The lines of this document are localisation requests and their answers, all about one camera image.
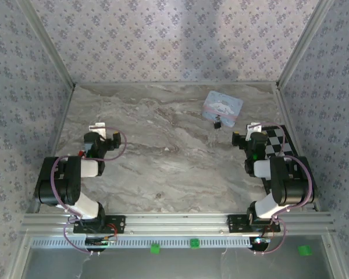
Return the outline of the light blue cartoon pouch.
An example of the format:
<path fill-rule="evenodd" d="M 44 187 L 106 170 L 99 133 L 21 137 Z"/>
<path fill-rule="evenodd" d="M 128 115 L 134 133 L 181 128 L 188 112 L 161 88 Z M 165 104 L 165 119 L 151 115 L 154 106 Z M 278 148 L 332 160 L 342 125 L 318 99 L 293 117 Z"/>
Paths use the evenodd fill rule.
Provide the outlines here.
<path fill-rule="evenodd" d="M 244 101 L 217 91 L 210 91 L 206 97 L 202 116 L 222 126 L 233 127 Z"/>

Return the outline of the black white checkerboard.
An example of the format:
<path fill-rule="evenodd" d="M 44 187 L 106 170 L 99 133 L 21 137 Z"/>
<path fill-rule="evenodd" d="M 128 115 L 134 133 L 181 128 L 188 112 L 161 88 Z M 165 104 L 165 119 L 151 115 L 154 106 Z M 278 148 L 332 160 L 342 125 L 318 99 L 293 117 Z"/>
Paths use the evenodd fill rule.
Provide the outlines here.
<path fill-rule="evenodd" d="M 262 132 L 268 136 L 265 148 L 265 159 L 277 156 L 277 154 L 281 151 L 283 141 L 284 155 L 297 156 L 296 148 L 285 125 L 282 125 L 282 129 L 278 128 L 278 126 L 262 127 Z"/>

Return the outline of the small circuit board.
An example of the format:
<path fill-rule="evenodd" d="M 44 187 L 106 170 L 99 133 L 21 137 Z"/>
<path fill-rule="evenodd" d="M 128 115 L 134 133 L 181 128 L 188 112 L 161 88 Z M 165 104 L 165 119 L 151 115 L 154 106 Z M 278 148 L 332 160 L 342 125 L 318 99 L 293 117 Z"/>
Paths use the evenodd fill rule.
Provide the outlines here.
<path fill-rule="evenodd" d="M 109 235 L 104 237 L 87 237 L 84 241 L 85 246 L 108 246 L 115 243 L 117 236 Z"/>
<path fill-rule="evenodd" d="M 271 239 L 267 237 L 250 237 L 250 244 L 252 245 L 252 250 L 265 251 Z"/>

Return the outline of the grey sheet metal panel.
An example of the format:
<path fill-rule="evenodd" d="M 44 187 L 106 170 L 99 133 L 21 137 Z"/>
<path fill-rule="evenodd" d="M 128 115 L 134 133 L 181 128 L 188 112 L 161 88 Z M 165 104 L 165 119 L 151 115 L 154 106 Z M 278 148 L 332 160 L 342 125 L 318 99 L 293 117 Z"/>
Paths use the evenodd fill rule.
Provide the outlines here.
<path fill-rule="evenodd" d="M 248 249 L 109 250 L 87 256 L 72 249 L 33 249 L 22 279 L 334 279 L 321 250 L 311 256 Z"/>

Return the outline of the aluminium table side rail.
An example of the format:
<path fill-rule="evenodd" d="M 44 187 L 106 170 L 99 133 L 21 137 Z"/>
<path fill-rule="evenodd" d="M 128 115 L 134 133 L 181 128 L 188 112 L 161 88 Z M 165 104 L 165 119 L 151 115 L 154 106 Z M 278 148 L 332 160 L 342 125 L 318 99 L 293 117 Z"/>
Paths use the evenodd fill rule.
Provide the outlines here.
<path fill-rule="evenodd" d="M 66 100 L 63 103 L 62 109 L 60 111 L 60 116 L 56 117 L 55 122 L 55 135 L 51 137 L 50 144 L 51 150 L 50 155 L 55 155 L 58 147 L 58 143 L 60 140 L 60 136 L 62 134 L 62 130 L 65 124 L 66 116 L 69 110 L 69 106 L 72 100 L 73 93 L 75 91 L 76 83 L 72 84 L 71 89 L 67 93 Z M 29 207 L 26 210 L 26 213 L 38 213 L 40 211 L 41 204 L 35 200 L 35 197 L 31 197 Z"/>
<path fill-rule="evenodd" d="M 283 119 L 283 124 L 285 125 L 287 131 L 289 132 L 290 138 L 293 142 L 293 145 L 297 151 L 298 156 L 304 156 L 304 152 L 302 150 L 302 146 L 300 143 L 300 140 L 298 139 L 298 135 L 296 133 L 296 130 L 293 125 L 293 118 L 290 116 L 289 109 L 287 107 L 286 101 L 284 100 L 284 96 L 282 95 L 281 91 L 279 90 L 279 87 L 276 84 L 272 85 L 272 89 L 276 98 L 277 107 L 280 110 L 280 114 Z M 316 202 L 314 203 L 307 203 L 305 206 L 301 208 L 294 208 L 291 210 L 293 211 L 301 211 L 301 212 L 319 212 L 320 211 L 320 205 L 318 205 Z"/>

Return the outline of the long aluminium frame rail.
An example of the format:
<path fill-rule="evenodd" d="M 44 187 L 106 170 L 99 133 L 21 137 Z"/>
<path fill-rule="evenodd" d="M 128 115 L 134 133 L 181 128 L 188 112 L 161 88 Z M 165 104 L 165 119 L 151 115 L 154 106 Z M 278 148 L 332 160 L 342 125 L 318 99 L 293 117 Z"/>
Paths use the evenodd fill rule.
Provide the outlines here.
<path fill-rule="evenodd" d="M 125 213 L 126 225 L 120 236 L 280 236 L 281 232 L 230 233 L 226 213 Z M 335 234 L 333 219 L 328 212 L 289 212 L 280 215 L 287 235 Z M 66 213 L 26 214 L 21 233 L 37 236 L 61 235 L 64 224 L 71 218 Z"/>

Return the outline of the aluminium corner post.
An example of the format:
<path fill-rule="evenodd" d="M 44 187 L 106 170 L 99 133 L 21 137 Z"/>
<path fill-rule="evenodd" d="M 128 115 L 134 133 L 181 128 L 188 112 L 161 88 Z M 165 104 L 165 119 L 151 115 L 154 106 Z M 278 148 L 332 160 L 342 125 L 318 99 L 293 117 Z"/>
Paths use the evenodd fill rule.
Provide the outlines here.
<path fill-rule="evenodd" d="M 30 0 L 16 0 L 20 9 L 22 10 L 24 16 L 26 17 L 29 25 L 35 32 L 37 38 L 45 49 L 48 57 L 55 66 L 56 71 L 58 72 L 62 81 L 70 89 L 74 88 L 74 83 L 72 78 L 63 63 L 61 56 L 58 54 L 55 44 L 52 42 L 49 34 L 47 33 L 41 19 L 37 15 L 34 7 L 32 6 Z"/>
<path fill-rule="evenodd" d="M 294 73 L 305 51 L 309 47 L 314 35 L 325 19 L 329 9 L 333 5 L 334 0 L 319 0 L 310 16 L 304 31 L 300 35 L 279 79 L 277 80 L 278 89 L 282 89 L 288 83 L 290 77 Z"/>

